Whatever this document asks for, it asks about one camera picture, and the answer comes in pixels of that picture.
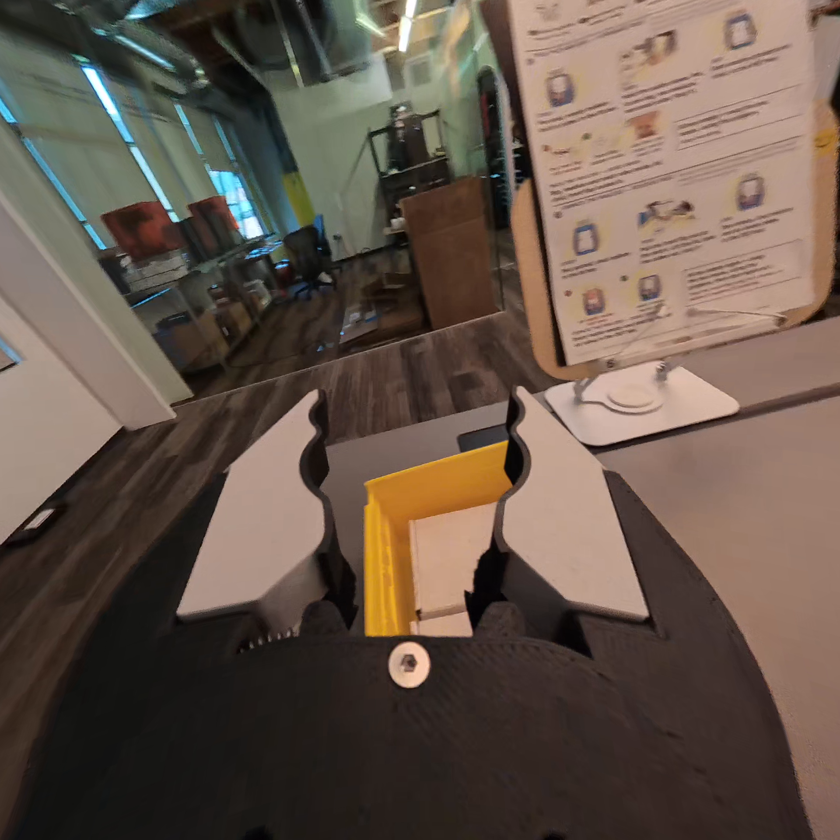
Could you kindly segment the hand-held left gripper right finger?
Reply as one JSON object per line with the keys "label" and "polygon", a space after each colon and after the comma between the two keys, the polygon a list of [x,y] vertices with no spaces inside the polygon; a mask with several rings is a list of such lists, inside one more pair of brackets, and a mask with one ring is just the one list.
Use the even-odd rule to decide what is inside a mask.
{"label": "hand-held left gripper right finger", "polygon": [[501,496],[489,548],[465,594],[477,631],[494,603],[533,634],[562,634],[580,614],[645,623],[650,612],[600,462],[524,387],[510,395]]}

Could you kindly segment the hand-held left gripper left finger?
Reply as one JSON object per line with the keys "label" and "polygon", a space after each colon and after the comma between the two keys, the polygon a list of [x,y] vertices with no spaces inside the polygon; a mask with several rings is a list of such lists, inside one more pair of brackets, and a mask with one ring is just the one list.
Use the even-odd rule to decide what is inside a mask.
{"label": "hand-held left gripper left finger", "polygon": [[352,628],[356,575],[322,490],[328,433],[327,396],[315,389],[227,468],[177,607],[181,621],[250,613],[285,634],[310,604],[329,602]]}

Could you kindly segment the white cardboard mailer box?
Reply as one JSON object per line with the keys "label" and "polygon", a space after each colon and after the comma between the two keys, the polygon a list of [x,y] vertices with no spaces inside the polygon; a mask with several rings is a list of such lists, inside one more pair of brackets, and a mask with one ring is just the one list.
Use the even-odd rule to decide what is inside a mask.
{"label": "white cardboard mailer box", "polygon": [[467,593],[489,549],[496,502],[409,523],[413,576],[411,634],[470,637]]}

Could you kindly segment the yellow plastic bin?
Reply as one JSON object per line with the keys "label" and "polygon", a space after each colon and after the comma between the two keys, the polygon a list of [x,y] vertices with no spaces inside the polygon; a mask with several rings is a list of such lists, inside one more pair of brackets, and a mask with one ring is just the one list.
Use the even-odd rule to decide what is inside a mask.
{"label": "yellow plastic bin", "polygon": [[411,633],[417,617],[410,523],[486,505],[511,488],[507,442],[492,444],[365,482],[364,633]]}

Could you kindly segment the large brown cardboard box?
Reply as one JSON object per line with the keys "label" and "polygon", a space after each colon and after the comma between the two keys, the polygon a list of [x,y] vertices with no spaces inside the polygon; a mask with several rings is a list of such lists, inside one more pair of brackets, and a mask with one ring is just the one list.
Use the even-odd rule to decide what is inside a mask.
{"label": "large brown cardboard box", "polygon": [[498,313],[480,178],[403,198],[400,208],[432,330]]}

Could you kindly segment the black desk mat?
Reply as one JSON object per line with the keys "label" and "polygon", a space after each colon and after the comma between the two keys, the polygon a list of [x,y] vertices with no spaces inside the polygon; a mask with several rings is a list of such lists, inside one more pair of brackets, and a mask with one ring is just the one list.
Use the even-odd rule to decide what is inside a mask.
{"label": "black desk mat", "polygon": [[466,453],[508,441],[508,430],[504,424],[478,428],[457,436],[458,451]]}

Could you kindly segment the white sheet stand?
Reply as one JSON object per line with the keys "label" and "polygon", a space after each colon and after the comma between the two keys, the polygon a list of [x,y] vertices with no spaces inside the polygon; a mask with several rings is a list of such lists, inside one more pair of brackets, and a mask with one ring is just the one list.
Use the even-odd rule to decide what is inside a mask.
{"label": "white sheet stand", "polygon": [[543,398],[583,445],[604,448],[736,415],[739,402],[670,361],[556,385]]}

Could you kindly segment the cluttered workbench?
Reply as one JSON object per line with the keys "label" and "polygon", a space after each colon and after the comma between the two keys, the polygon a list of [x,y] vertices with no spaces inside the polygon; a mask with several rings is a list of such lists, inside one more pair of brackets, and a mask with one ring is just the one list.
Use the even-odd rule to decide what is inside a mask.
{"label": "cluttered workbench", "polygon": [[227,367],[277,301],[280,244],[254,238],[201,262],[184,250],[135,262],[113,248],[99,264],[172,367],[191,375]]}

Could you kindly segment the small black floor device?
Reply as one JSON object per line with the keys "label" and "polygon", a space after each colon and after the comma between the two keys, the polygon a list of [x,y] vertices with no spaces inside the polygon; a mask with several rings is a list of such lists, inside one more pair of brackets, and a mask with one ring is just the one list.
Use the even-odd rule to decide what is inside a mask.
{"label": "small black floor device", "polygon": [[9,535],[2,543],[2,550],[15,550],[41,539],[66,512],[67,504],[62,500],[38,509]]}

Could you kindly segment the instruction sheet on stand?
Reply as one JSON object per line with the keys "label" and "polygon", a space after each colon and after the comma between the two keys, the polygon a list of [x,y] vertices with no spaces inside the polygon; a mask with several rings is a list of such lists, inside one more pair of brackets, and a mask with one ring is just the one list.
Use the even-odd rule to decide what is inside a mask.
{"label": "instruction sheet on stand", "polygon": [[[511,25],[508,2],[478,2],[479,13],[487,30],[489,41],[497,56],[500,77],[507,88],[511,118],[523,140],[528,138],[519,92],[518,73],[511,43]],[[833,124],[838,127],[838,117],[833,100],[816,99],[812,103],[814,135],[819,129]],[[747,332],[730,332],[712,338],[711,343],[690,346],[677,345],[673,350],[656,351],[656,359],[675,359],[692,351],[711,350],[729,344],[757,339],[765,335],[794,329],[816,315],[829,298],[835,272],[835,243],[837,223],[837,167],[836,157],[815,156],[812,153],[813,220],[815,222],[815,250],[812,269],[814,302],[807,306],[784,311],[779,321],[772,325],[771,315],[760,319]],[[523,309],[528,321],[532,353],[539,367],[548,375],[562,381],[580,380],[610,367],[600,362],[581,364],[565,363],[560,331],[556,322],[552,292],[548,279],[548,258],[544,244],[543,226],[536,197],[530,180],[513,194],[511,231],[518,261]]]}

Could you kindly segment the black swivel office chair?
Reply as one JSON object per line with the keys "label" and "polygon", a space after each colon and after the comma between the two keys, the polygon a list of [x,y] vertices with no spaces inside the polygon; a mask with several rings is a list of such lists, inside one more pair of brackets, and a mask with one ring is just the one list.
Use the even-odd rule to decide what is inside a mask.
{"label": "black swivel office chair", "polygon": [[337,290],[333,277],[333,256],[326,234],[315,223],[288,233],[281,241],[294,269],[298,285],[292,300],[311,300],[314,292],[327,288]]}

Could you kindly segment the black metal shelf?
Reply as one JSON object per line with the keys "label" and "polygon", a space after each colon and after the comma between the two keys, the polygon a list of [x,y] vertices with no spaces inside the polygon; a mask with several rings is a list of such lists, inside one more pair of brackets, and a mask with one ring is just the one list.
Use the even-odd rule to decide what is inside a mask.
{"label": "black metal shelf", "polygon": [[366,139],[387,205],[453,180],[440,108],[416,112],[410,102],[400,102],[390,108],[386,126]]}

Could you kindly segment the orange enclosure box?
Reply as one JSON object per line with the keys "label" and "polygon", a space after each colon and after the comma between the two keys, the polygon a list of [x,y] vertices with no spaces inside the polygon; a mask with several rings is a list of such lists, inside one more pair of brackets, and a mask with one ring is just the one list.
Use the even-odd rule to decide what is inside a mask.
{"label": "orange enclosure box", "polygon": [[210,196],[186,206],[195,220],[202,220],[206,230],[214,236],[219,248],[232,249],[244,241],[235,217],[223,196]]}
{"label": "orange enclosure box", "polygon": [[159,200],[113,209],[100,216],[116,246],[133,263],[186,252],[186,240]]}

